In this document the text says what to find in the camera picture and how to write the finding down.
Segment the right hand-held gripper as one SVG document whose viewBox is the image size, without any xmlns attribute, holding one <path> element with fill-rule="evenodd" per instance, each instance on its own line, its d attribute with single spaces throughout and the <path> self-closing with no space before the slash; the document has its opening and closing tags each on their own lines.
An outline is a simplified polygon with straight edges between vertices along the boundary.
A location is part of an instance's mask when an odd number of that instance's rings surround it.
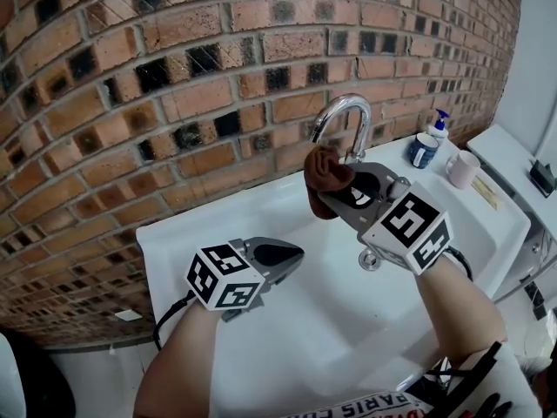
<svg viewBox="0 0 557 418">
<path fill-rule="evenodd" d="M 359 240 L 382 259 L 421 275 L 449 247 L 453 227 L 448 210 L 416 181 L 379 219 L 395 173 L 377 162 L 353 162 L 350 188 L 336 195 L 342 218 Z"/>
</svg>

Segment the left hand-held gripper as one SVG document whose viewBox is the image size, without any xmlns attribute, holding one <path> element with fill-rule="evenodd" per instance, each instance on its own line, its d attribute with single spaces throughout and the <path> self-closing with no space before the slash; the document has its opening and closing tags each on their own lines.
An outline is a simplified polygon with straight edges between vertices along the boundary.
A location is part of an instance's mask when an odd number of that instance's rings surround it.
<svg viewBox="0 0 557 418">
<path fill-rule="evenodd" d="M 279 284 L 299 268 L 304 250 L 289 242 L 270 238 L 251 238 L 250 250 L 258 270 L 242 254 L 242 240 L 196 250 L 186 282 L 203 306 L 222 314 L 230 322 L 261 305 L 260 294 L 269 284 Z"/>
</svg>

